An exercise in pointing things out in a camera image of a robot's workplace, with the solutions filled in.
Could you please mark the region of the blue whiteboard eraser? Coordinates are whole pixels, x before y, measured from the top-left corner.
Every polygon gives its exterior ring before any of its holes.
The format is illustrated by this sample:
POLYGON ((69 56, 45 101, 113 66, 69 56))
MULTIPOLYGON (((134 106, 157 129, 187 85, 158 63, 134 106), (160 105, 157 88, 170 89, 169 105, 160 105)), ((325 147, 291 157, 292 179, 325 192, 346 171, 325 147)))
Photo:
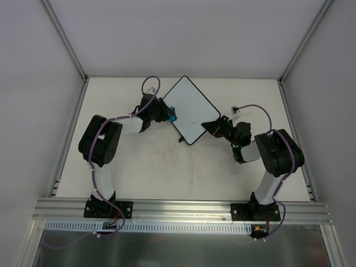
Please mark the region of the blue whiteboard eraser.
POLYGON ((169 108, 169 121, 174 122, 177 120, 176 111, 174 107, 169 108))

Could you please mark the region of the small black-framed whiteboard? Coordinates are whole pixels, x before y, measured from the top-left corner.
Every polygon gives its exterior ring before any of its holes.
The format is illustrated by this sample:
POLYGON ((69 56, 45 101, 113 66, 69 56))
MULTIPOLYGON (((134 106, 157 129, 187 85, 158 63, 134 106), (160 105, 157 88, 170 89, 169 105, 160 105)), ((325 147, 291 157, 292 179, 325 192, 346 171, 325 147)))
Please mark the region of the small black-framed whiteboard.
POLYGON ((181 139, 193 145, 205 132, 205 122, 216 121, 221 113, 187 76, 182 76, 163 97, 167 107, 173 107, 176 120, 172 122, 181 139))

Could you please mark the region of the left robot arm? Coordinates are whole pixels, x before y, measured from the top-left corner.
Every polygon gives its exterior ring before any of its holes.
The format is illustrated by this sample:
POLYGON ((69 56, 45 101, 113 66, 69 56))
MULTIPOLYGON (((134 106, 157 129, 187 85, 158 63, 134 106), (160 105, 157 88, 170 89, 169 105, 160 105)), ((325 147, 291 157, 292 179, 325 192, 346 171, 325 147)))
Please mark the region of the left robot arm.
POLYGON ((175 108, 156 95, 157 90, 149 88, 142 94, 140 104, 126 116, 93 116, 81 137, 78 150, 90 167, 93 183, 88 202, 104 217, 110 217, 116 211, 116 193, 108 165, 115 157, 120 137, 142 133, 151 126, 152 121, 176 120, 175 108))

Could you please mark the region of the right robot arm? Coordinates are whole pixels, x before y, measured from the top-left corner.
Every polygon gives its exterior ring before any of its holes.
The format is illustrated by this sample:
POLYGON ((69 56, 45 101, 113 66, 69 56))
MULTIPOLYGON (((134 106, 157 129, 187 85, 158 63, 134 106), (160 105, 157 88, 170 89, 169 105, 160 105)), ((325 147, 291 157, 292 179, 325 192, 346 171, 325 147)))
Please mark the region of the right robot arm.
POLYGON ((276 196, 286 178, 305 163, 302 150, 284 130, 271 130, 252 137, 251 124, 233 125, 223 116, 202 127, 216 138, 230 142, 234 160, 240 164, 261 159, 265 172, 258 188, 245 204, 231 204, 232 221, 280 221, 276 196))

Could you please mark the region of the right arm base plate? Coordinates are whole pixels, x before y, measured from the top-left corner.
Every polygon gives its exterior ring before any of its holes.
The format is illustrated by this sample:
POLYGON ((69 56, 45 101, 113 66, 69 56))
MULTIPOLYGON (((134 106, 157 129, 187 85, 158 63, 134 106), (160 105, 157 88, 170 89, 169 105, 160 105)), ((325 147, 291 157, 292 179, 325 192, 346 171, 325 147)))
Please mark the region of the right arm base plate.
POLYGON ((268 205, 254 204, 246 202, 243 204, 230 204, 230 213, 232 221, 272 221, 281 220, 280 211, 277 203, 268 205))

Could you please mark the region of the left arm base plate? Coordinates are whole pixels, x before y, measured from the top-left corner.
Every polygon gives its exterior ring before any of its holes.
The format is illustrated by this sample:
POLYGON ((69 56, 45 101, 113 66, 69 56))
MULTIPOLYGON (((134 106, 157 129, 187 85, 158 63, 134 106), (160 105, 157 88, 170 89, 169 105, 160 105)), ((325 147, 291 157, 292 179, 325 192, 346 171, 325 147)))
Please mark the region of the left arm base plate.
MULTIPOLYGON (((134 203, 132 201, 115 201, 115 206, 122 211, 125 219, 132 218, 133 205, 134 203)), ((118 214, 119 219, 122 219, 122 215, 114 207, 94 197, 86 201, 83 217, 112 219, 116 214, 118 214)))

